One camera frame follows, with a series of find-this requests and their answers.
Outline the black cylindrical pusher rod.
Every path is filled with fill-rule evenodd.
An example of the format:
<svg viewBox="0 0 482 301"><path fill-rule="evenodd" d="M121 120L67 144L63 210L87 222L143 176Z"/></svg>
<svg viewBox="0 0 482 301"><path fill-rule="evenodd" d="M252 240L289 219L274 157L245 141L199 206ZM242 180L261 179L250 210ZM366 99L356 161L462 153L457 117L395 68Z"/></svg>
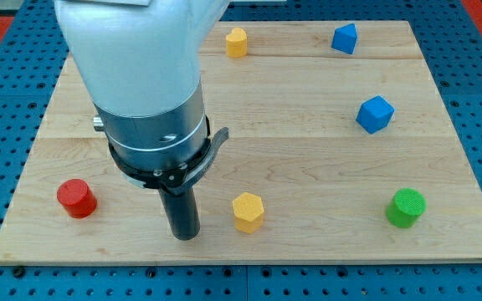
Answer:
<svg viewBox="0 0 482 301"><path fill-rule="evenodd" d="M182 241L195 238L200 231L200 220L194 190L189 188L179 195L160 190L159 195L172 235Z"/></svg>

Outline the black clamp ring mount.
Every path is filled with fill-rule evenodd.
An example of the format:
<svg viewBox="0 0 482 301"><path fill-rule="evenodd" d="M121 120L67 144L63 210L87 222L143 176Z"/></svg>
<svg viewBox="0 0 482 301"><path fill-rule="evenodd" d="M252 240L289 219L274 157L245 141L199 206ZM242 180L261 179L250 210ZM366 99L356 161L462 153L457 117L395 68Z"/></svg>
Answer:
<svg viewBox="0 0 482 301"><path fill-rule="evenodd" d="M134 186L140 188L160 190L178 196L190 190L213 164L221 145L229 138L228 127L216 132L212 139L204 141L200 149L189 161L181 163L173 169L144 171L125 163L116 153L114 146L109 143L108 148L115 164L124 177Z"/></svg>

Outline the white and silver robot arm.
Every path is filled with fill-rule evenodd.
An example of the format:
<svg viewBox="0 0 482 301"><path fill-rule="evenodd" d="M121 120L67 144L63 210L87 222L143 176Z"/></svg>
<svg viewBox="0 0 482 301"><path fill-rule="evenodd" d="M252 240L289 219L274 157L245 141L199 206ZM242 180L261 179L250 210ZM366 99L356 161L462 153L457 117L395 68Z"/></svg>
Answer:
<svg viewBox="0 0 482 301"><path fill-rule="evenodd" d="M198 51L227 0L57 1L54 11L119 169L157 190L174 237L197 236L194 185L228 130L212 132Z"/></svg>

